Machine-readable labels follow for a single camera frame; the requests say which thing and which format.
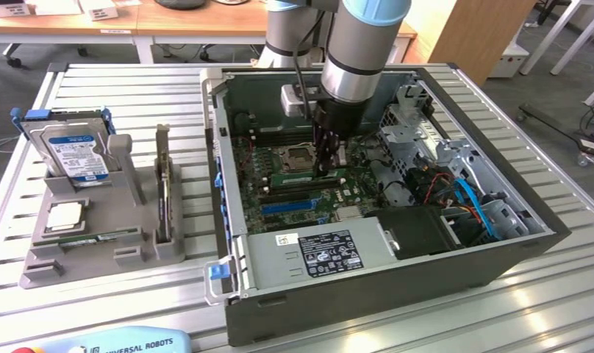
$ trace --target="slotted metal work surface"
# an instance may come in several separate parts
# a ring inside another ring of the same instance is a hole
[[[117,131],[133,137],[137,166],[153,163],[156,124],[170,125],[170,151],[184,172],[186,260],[20,289],[45,189],[45,165],[21,139],[0,186],[0,352],[125,325],[184,330],[196,352],[594,352],[594,203],[465,75],[445,65],[426,69],[572,228],[564,242],[486,287],[232,348],[224,309],[202,298],[202,264],[217,247],[200,66],[70,65],[65,73],[46,74],[34,108],[108,106]],[[450,136],[461,134],[440,107],[436,118]]]

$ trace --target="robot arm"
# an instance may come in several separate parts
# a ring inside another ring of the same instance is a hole
[[[293,51],[320,16],[320,10],[294,3],[300,0],[269,3],[266,44],[278,56],[276,62],[285,63],[276,67],[293,66]],[[309,117],[317,147],[314,170],[325,173],[338,166],[338,154],[342,155],[348,138],[360,127],[410,0],[340,0],[336,6],[324,0],[318,4],[336,8],[321,75],[325,98],[317,100]],[[305,57],[310,47],[312,41],[306,41],[298,47],[298,56]]]

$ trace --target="hard drive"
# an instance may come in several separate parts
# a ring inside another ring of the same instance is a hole
[[[77,187],[109,182],[109,172],[121,167],[108,153],[108,138],[114,134],[108,109],[80,112],[29,110],[14,117],[29,141],[33,143],[49,177],[68,177]]]

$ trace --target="motherboard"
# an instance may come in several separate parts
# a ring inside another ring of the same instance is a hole
[[[249,234],[361,218],[386,207],[360,138],[348,147],[346,164],[324,176],[314,176],[310,142],[260,146],[254,137],[237,137],[233,145]]]

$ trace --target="power supply label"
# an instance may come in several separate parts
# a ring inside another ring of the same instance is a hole
[[[301,237],[298,247],[310,277],[338,274],[365,267],[349,230]]]
[[[69,178],[86,182],[108,177],[102,157],[93,151],[97,146],[93,136],[50,138],[49,143]]]

